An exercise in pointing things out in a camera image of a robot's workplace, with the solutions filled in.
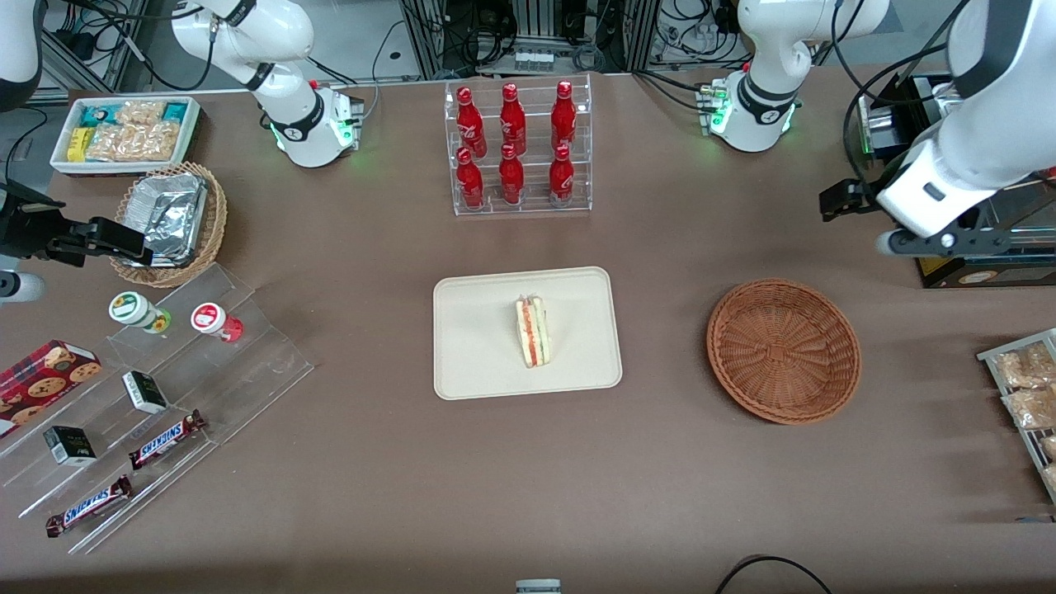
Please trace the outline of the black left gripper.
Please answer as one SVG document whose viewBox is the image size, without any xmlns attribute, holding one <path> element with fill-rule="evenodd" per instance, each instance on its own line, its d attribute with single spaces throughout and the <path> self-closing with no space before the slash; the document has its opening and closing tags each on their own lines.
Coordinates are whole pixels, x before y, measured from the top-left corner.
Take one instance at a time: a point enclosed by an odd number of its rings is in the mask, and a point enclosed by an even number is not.
<svg viewBox="0 0 1056 594">
<path fill-rule="evenodd" d="M 891 157 L 889 162 L 879 168 L 868 169 L 865 180 L 840 181 L 823 191 L 823 199 L 819 200 L 819 214 L 824 223 L 830 223 L 834 219 L 846 217 L 846 215 L 863 214 L 891 214 L 891 208 L 881 199 L 883 196 L 893 198 L 893 186 L 912 164 L 909 152 L 902 152 L 897 157 Z"/>
</svg>

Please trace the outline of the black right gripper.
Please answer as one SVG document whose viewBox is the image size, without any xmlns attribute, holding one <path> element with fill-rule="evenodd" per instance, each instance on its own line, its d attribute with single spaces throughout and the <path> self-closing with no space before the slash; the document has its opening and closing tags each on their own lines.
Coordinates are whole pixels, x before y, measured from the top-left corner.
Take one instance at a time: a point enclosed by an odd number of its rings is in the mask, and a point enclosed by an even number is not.
<svg viewBox="0 0 1056 594">
<path fill-rule="evenodd" d="M 31 258 L 49 246 L 49 259 L 65 266 L 84 266 L 89 257 L 109 257 L 151 266 L 153 252 L 144 235 L 103 217 L 89 221 L 89 237 L 63 237 L 69 224 L 60 200 L 31 188 L 3 188 L 1 253 L 11 258 Z"/>
</svg>

